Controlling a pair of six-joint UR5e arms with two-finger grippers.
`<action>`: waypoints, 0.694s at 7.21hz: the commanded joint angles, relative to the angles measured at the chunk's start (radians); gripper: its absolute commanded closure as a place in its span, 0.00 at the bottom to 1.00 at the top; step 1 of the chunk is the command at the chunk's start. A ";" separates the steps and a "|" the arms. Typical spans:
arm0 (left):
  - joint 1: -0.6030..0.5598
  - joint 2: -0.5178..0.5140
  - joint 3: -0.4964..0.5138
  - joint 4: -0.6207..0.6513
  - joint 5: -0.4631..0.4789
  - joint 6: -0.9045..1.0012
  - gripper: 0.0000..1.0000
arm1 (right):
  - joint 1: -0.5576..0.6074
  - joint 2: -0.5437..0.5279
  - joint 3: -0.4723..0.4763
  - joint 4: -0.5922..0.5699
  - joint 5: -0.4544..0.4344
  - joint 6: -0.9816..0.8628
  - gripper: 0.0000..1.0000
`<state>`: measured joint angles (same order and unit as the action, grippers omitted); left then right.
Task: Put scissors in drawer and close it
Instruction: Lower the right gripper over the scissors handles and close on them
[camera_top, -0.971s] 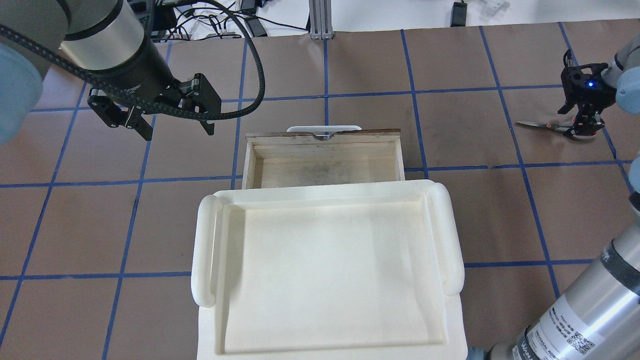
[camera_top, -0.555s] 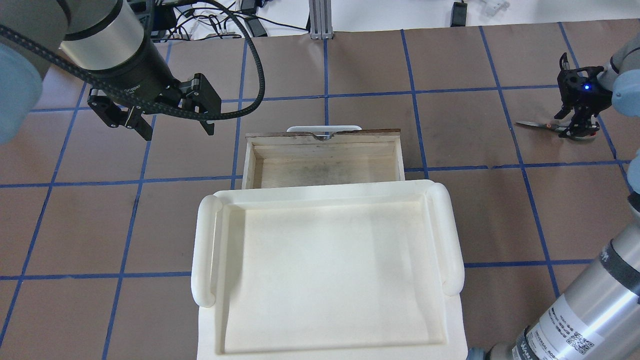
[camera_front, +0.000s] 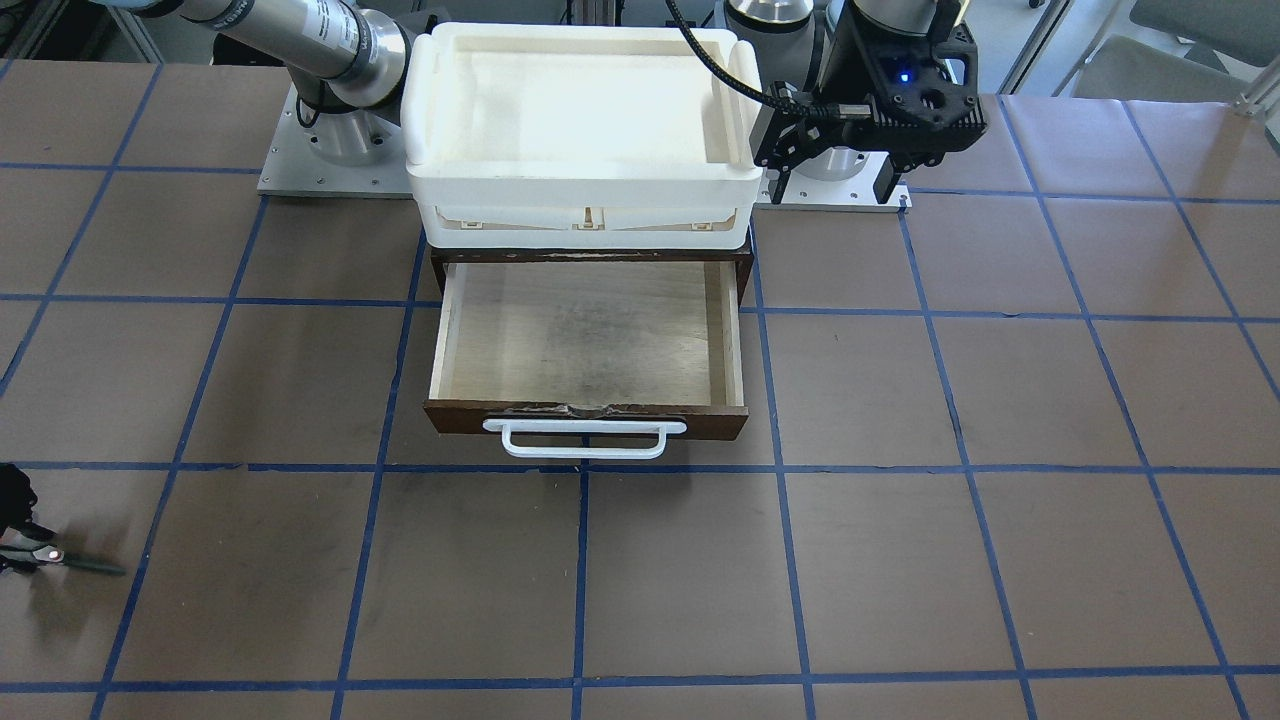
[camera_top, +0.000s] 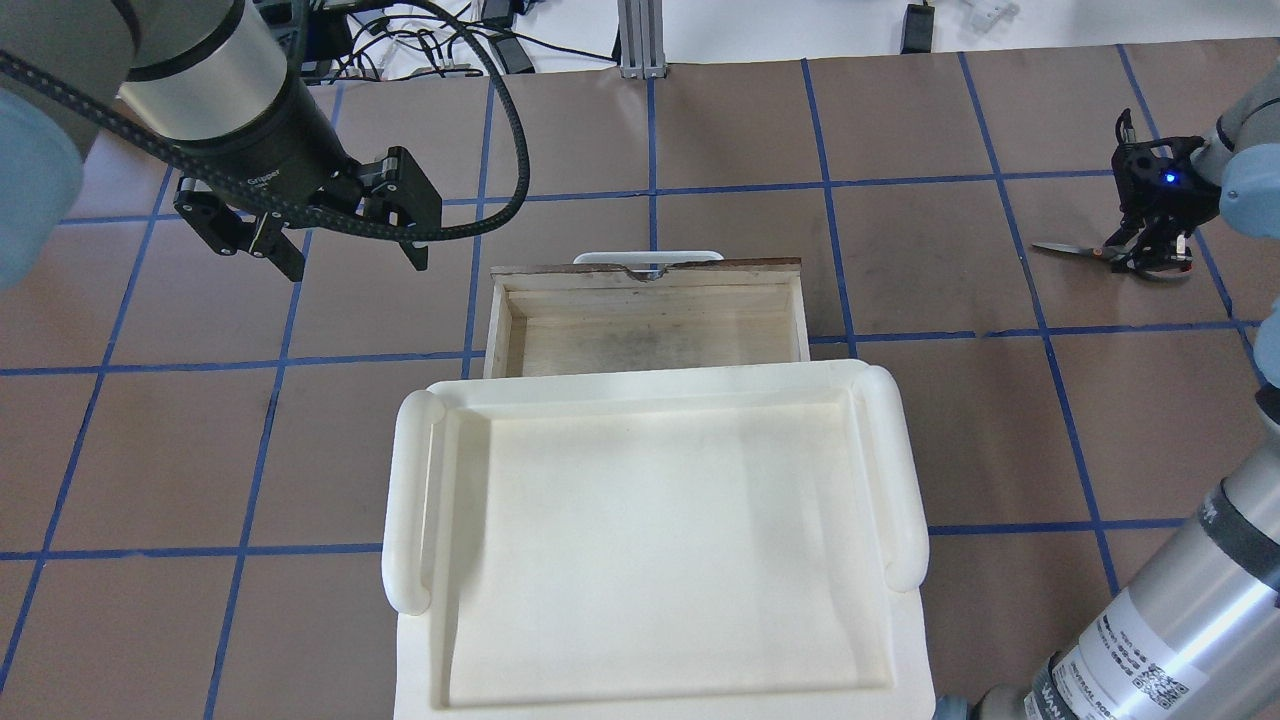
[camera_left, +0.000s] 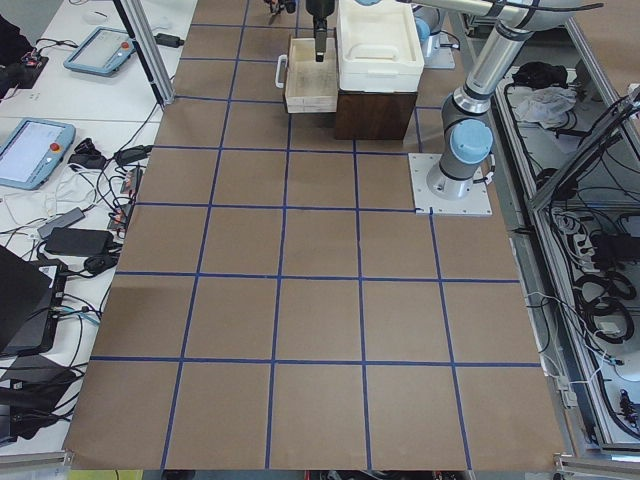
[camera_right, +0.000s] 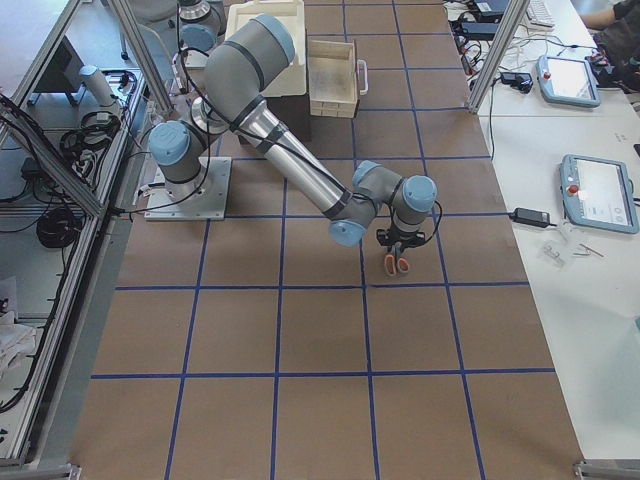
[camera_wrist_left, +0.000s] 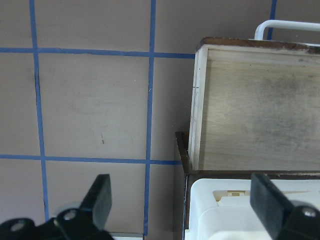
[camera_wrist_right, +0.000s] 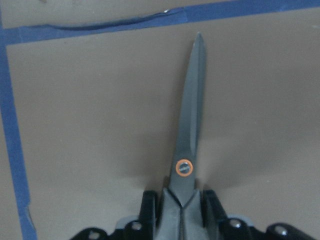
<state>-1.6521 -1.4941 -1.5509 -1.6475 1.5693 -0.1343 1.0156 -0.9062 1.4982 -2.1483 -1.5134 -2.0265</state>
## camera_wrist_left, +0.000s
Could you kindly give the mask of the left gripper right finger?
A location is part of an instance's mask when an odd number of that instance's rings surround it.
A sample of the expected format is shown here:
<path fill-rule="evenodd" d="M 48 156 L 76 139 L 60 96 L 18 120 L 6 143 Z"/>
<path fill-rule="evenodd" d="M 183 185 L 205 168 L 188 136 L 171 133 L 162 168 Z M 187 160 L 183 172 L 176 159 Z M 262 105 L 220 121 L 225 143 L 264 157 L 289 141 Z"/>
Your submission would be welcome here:
<path fill-rule="evenodd" d="M 276 240 L 294 209 L 293 203 L 262 173 L 251 175 L 249 202 L 271 239 Z"/>

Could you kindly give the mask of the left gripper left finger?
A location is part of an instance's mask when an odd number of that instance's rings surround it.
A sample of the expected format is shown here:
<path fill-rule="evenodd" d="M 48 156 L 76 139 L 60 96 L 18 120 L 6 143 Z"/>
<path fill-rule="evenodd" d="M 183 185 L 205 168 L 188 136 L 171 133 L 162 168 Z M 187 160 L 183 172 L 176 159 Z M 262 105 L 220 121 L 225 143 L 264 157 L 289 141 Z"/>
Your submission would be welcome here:
<path fill-rule="evenodd" d="M 109 174 L 99 174 L 82 200 L 79 209 L 99 229 L 105 228 L 112 207 L 111 179 Z"/>

